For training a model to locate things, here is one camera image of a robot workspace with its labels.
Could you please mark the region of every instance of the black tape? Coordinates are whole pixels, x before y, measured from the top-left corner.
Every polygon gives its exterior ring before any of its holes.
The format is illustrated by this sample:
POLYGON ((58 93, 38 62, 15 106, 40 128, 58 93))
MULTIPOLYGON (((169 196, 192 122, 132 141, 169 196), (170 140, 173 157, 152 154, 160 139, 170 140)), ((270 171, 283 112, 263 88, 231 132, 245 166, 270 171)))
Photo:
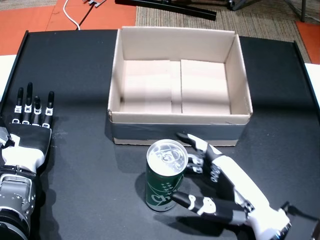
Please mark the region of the black tape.
POLYGON ((111 123, 112 137, 124 140, 178 140, 188 133, 206 141, 238 140, 246 125, 111 123))

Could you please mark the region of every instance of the white surface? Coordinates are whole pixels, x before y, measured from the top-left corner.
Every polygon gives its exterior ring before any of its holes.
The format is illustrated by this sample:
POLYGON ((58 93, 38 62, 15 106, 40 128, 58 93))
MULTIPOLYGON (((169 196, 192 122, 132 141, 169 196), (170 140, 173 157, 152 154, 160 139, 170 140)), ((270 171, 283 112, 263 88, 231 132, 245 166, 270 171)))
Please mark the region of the white surface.
POLYGON ((8 78, 17 55, 0 56, 0 101, 4 94, 8 78))
POLYGON ((320 106, 320 65, 305 63, 305 67, 308 71, 318 105, 320 106))

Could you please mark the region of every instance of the orange floor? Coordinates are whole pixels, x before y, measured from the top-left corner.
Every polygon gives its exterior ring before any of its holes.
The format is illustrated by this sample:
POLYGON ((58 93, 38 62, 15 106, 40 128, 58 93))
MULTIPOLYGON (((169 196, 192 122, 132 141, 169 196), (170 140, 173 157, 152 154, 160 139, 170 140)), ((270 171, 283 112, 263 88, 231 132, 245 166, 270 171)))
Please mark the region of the orange floor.
POLYGON ((297 21, 304 46, 313 64, 320 64, 320 25, 297 21))
MULTIPOLYGON (((65 0, 58 0, 55 6, 30 7, 0 11, 0 55, 16 54, 26 30, 29 32, 75 30, 74 25, 64 14, 65 0)), ((82 0, 69 0, 67 13, 80 22, 90 9, 82 0)), ((93 8, 81 25, 82 30, 118 29, 134 26, 136 7, 115 4, 107 0, 98 8, 93 8)))

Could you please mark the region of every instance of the cable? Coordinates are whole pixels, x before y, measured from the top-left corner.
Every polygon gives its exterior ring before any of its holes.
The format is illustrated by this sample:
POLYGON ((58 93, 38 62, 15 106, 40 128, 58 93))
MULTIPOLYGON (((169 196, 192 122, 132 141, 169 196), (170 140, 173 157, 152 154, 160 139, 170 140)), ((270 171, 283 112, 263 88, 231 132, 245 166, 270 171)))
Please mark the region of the cable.
POLYGON ((73 20, 73 19, 68 15, 68 13, 66 12, 66 5, 67 5, 68 1, 69 1, 69 0, 65 0, 65 3, 64 3, 64 6, 63 6, 63 12, 64 12, 64 14, 66 15, 66 17, 67 17, 68 19, 70 19, 70 21, 73 22, 73 23, 76 25, 77 29, 80 30, 79 24, 78 24, 75 20, 73 20))
POLYGON ((91 5, 89 11, 86 13, 86 15, 83 17, 83 19, 81 20, 81 22, 79 23, 79 26, 81 26, 81 24, 84 22, 84 20, 87 18, 87 16, 89 15, 89 13, 91 12, 91 10, 94 8, 94 4, 91 5))
MULTIPOLYGON (((294 6, 293 3, 292 3, 290 0, 285 0, 285 2, 286 2, 287 4, 289 4, 292 8, 294 8, 296 11, 302 13, 301 9, 297 8, 296 6, 294 6)), ((310 15, 308 15, 308 14, 305 14, 305 17, 306 17, 306 18, 313 19, 313 20, 317 21, 318 23, 320 23, 320 19, 318 19, 318 18, 315 18, 315 17, 310 16, 310 15)))

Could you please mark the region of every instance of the white cable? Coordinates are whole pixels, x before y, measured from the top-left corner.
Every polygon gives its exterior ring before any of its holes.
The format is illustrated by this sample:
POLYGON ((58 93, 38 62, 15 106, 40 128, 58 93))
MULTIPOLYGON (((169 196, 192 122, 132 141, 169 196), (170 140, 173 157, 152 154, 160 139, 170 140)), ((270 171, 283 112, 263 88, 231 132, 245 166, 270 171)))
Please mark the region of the white cable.
POLYGON ((70 21, 73 22, 73 23, 76 25, 76 27, 78 28, 78 30, 80 30, 79 24, 78 24, 75 20, 73 20, 73 19, 68 15, 68 13, 66 12, 66 5, 67 5, 68 1, 69 1, 69 0, 65 0, 65 3, 64 3, 64 6, 63 6, 63 12, 64 12, 64 14, 66 15, 66 17, 67 17, 68 19, 70 19, 70 21))

